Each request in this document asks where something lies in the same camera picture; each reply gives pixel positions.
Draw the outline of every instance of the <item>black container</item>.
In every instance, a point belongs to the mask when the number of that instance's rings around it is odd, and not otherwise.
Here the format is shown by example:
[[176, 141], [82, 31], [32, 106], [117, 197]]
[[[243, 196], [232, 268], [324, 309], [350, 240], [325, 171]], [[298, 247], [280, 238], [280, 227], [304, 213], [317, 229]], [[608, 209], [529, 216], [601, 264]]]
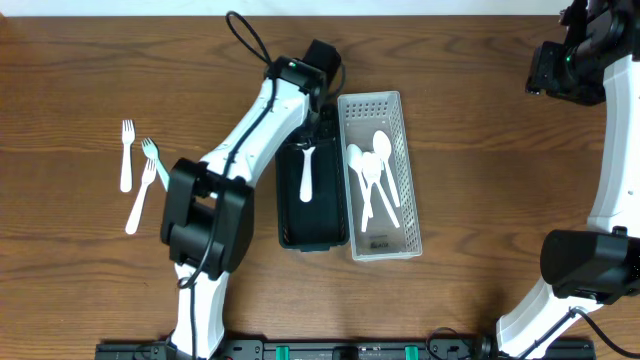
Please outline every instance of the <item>black container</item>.
[[[326, 105], [314, 135], [300, 143], [292, 134], [276, 153], [278, 233], [286, 249], [327, 251], [349, 240], [346, 190], [338, 112]], [[313, 197], [300, 200], [306, 144], [315, 146], [311, 157]]]

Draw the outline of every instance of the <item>gray plastic basket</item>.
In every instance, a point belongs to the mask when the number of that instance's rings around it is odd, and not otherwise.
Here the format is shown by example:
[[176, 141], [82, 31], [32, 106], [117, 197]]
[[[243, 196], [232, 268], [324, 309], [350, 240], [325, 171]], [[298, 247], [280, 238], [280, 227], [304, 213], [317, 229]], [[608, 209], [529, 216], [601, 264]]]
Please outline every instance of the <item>gray plastic basket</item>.
[[[400, 94], [397, 91], [349, 94], [338, 98], [340, 134], [344, 154], [347, 208], [353, 258], [359, 261], [407, 259], [422, 254], [420, 226], [411, 179], [411, 166]], [[400, 228], [393, 226], [377, 191], [372, 192], [374, 217], [366, 233], [360, 231], [364, 200], [356, 172], [348, 165], [346, 148], [356, 144], [362, 151], [373, 151], [373, 134], [381, 130], [391, 140], [393, 152], [389, 166], [398, 189], [400, 207], [394, 207]], [[391, 192], [383, 172], [381, 183], [387, 197]]]

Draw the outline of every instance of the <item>plastic cutlery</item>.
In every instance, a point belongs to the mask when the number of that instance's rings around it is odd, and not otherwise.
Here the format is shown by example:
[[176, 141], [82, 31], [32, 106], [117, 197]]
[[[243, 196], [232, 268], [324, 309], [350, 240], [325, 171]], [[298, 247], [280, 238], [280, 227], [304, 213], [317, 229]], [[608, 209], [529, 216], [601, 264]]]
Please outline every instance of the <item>plastic cutlery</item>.
[[156, 161], [147, 159], [147, 164], [144, 167], [144, 172], [142, 173], [142, 183], [140, 184], [140, 191], [138, 192], [138, 197], [136, 198], [136, 202], [133, 204], [133, 209], [131, 210], [131, 215], [129, 215], [129, 220], [127, 221], [127, 226], [124, 228], [124, 231], [127, 234], [135, 234], [138, 230], [138, 224], [140, 224], [140, 216], [142, 215], [142, 206], [144, 205], [144, 198], [147, 194], [147, 188], [156, 178]]
[[347, 163], [349, 167], [352, 168], [356, 174], [358, 174], [358, 181], [360, 182], [360, 190], [362, 191], [362, 198], [364, 199], [364, 209], [366, 209], [366, 214], [368, 217], [373, 217], [373, 209], [371, 208], [371, 203], [367, 201], [371, 196], [367, 196], [367, 184], [364, 182], [364, 177], [362, 176], [362, 150], [356, 144], [351, 144], [347, 146]]
[[302, 202], [309, 202], [313, 197], [311, 155], [315, 149], [315, 146], [311, 146], [308, 149], [302, 149], [302, 153], [304, 153], [304, 167], [302, 168], [302, 181], [300, 182], [300, 201]]
[[122, 171], [120, 172], [120, 191], [131, 191], [131, 144], [136, 139], [136, 129], [133, 120], [122, 120]]
[[142, 151], [147, 158], [156, 161], [156, 168], [158, 169], [158, 175], [160, 176], [160, 181], [162, 181], [162, 186], [164, 186], [165, 191], [169, 191], [169, 173], [164, 165], [162, 165], [162, 161], [160, 161], [160, 151], [158, 150], [156, 143], [154, 143], [151, 138], [143, 139]]
[[[384, 207], [387, 208], [387, 212], [389, 213], [389, 217], [393, 222], [393, 225], [397, 228], [400, 227], [400, 223], [398, 223], [398, 218], [396, 217], [396, 213], [391, 207], [391, 203], [389, 203], [389, 198], [384, 193], [382, 186], [380, 185], [380, 175], [382, 175], [382, 161], [380, 157], [376, 153], [365, 152], [362, 154], [362, 172], [364, 173], [364, 177], [367, 179], [367, 183], [369, 183], [369, 194], [371, 194], [371, 188], [373, 185], [376, 185], [378, 191], [380, 192], [380, 197], [382, 197], [382, 202], [384, 203]], [[363, 232], [366, 231], [365, 216], [362, 217], [364, 229]]]
[[391, 141], [384, 132], [378, 130], [373, 134], [373, 151], [380, 156], [382, 162], [384, 162], [384, 170], [387, 173], [387, 181], [389, 182], [389, 188], [391, 189], [391, 197], [396, 207], [400, 206], [400, 197], [398, 196], [398, 189], [396, 183], [393, 181], [393, 174], [391, 173], [391, 167], [389, 166], [389, 157], [393, 149], [391, 148]]

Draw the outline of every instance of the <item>wood grain surface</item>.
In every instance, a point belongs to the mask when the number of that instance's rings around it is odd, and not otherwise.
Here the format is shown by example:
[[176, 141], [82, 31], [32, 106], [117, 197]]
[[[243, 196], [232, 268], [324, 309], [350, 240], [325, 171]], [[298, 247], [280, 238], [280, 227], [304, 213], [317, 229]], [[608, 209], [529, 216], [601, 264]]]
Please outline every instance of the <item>wood grain surface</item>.
[[[275, 170], [256, 194], [247, 256], [224, 318], [271, 339], [424, 338], [489, 331], [540, 276], [550, 230], [584, 229], [605, 106], [525, 95], [555, 17], [251, 19], [272, 56], [334, 44], [346, 93], [398, 90], [424, 255], [356, 263], [349, 246], [286, 251]], [[169, 167], [219, 144], [255, 100], [262, 64], [222, 18], [5, 18], [0, 22], [0, 358], [92, 359], [103, 340], [166, 335], [176, 277], [152, 184], [140, 229], [124, 225], [152, 137]], [[119, 191], [121, 120], [133, 118], [134, 192]], [[594, 314], [640, 351], [640, 306]], [[569, 335], [595, 334], [583, 321]], [[596, 341], [600, 359], [618, 356]]]

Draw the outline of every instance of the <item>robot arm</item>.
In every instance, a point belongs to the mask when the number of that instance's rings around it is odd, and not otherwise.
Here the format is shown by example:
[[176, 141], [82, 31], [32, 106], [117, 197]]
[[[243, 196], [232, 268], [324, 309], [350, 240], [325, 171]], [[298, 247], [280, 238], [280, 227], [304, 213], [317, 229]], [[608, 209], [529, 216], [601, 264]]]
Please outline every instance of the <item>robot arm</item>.
[[512, 357], [541, 358], [584, 313], [613, 304], [640, 288], [640, 44], [632, 1], [575, 0], [562, 13], [564, 44], [536, 50], [527, 91], [582, 105], [607, 101], [600, 185], [589, 232], [555, 230], [541, 254], [542, 277], [496, 324], [498, 349]]
[[[170, 247], [178, 278], [195, 273], [213, 237], [210, 256], [193, 290], [180, 290], [178, 323], [170, 339], [179, 356], [190, 357], [193, 353], [192, 317], [198, 357], [211, 357], [222, 341], [222, 309], [229, 275], [242, 261], [253, 236], [253, 189], [287, 138], [303, 142], [314, 136], [327, 88], [340, 62], [335, 48], [317, 40], [302, 60], [280, 57], [268, 69], [257, 100], [222, 144], [197, 164], [180, 159], [171, 171], [161, 237]], [[277, 89], [273, 106], [246, 136], [272, 98], [273, 81]], [[246, 138], [223, 177], [220, 174], [229, 153], [243, 136]], [[196, 197], [206, 196], [218, 199], [218, 209], [196, 201]], [[195, 291], [193, 315], [191, 291]]]

